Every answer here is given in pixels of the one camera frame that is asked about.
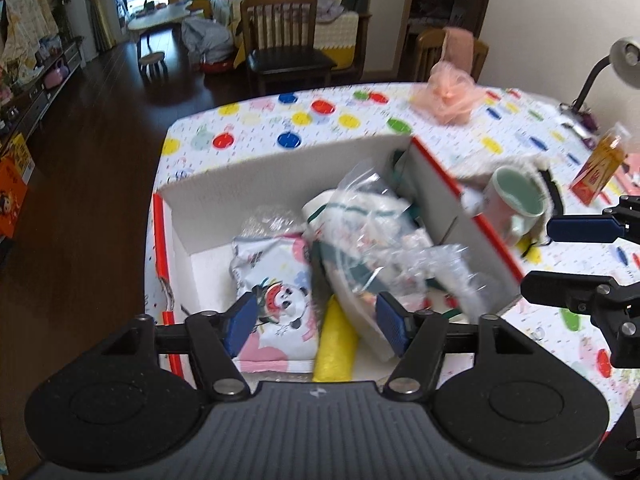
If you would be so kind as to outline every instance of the table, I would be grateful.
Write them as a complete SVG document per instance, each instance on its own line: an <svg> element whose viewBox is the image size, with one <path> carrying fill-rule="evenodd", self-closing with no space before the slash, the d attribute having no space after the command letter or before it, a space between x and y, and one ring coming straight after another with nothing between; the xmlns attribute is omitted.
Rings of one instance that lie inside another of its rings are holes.
<svg viewBox="0 0 640 480"><path fill-rule="evenodd" d="M622 193L610 182L592 207L583 206L568 184L590 152L561 126L557 109L514 89L486 89L485 102L466 126L430 124L408 105L412 84L390 83L326 88L257 98L222 106L173 124L167 133L154 188L174 180L284 149L278 136L293 133L295 149L322 142L372 135L417 136L444 168L473 153L539 153L550 159L568 213L600 213ZM310 114L315 101L328 101L335 112L323 124ZM640 248L624 240L614 244L557 244L534 248L525 260L513 250L523 270L561 270L606 274L622 285L640 280ZM155 273L152 216L145 257L145 311L161 320L166 299ZM638 384L640 370L611 368L602 334L589 319L521 300L504 319L536 340L595 384L607 399L609 429L622 414Z"/></svg>
<svg viewBox="0 0 640 480"><path fill-rule="evenodd" d="M189 2L170 4L146 16L134 18L127 24L131 41L138 48L138 59L142 57L142 36L146 34L146 46L151 51L149 35L158 28L164 28L171 23L181 23L184 18L192 16L191 11L187 8L188 4ZM198 14L202 15L202 10L195 12L195 15Z"/></svg>

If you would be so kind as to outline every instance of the stool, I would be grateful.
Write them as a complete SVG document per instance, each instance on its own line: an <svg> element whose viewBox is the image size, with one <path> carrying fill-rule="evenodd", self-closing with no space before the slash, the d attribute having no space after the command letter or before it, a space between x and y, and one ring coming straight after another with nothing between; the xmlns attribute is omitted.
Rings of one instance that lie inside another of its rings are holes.
<svg viewBox="0 0 640 480"><path fill-rule="evenodd" d="M146 67L150 65L153 65L156 68L156 72L158 74L160 73L160 65L162 65L162 68L166 71L167 68L166 63L164 62L164 52L151 52L146 56L142 56L138 60L138 68L140 69L141 74L146 74Z"/></svg>

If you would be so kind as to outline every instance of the panda illustration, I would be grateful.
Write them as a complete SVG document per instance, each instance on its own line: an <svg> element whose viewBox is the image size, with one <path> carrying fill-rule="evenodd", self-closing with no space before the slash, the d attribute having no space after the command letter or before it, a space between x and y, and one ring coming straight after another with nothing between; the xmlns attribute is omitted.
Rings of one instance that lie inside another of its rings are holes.
<svg viewBox="0 0 640 480"><path fill-rule="evenodd" d="M260 307L260 324L274 323L293 329L300 328L309 295L306 288L276 282L268 286L256 285L253 292Z"/></svg>

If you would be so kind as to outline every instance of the mug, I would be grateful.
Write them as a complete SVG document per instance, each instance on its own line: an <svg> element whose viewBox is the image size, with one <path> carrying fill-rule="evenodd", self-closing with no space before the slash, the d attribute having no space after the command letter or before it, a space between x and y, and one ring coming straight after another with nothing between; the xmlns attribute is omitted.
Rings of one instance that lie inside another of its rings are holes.
<svg viewBox="0 0 640 480"><path fill-rule="evenodd" d="M509 246L518 243L544 212L544 195L538 186L516 168L494 171L484 190L482 213Z"/></svg>

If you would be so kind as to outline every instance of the blue gripper pad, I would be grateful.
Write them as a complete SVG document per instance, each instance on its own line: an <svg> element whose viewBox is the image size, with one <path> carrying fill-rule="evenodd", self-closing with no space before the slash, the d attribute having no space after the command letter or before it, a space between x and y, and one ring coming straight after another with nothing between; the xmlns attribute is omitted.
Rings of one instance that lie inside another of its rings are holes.
<svg viewBox="0 0 640 480"><path fill-rule="evenodd" d="M236 357L258 319L258 302L252 292L244 293L223 316L227 319L222 345L226 353Z"/></svg>
<svg viewBox="0 0 640 480"><path fill-rule="evenodd" d="M598 215L557 216L546 224L546 234L555 242L594 242L611 244L625 235L615 218Z"/></svg>
<svg viewBox="0 0 640 480"><path fill-rule="evenodd" d="M391 348L398 357L402 357L411 342L412 316L388 292L381 292L376 299L376 323L385 335Z"/></svg>

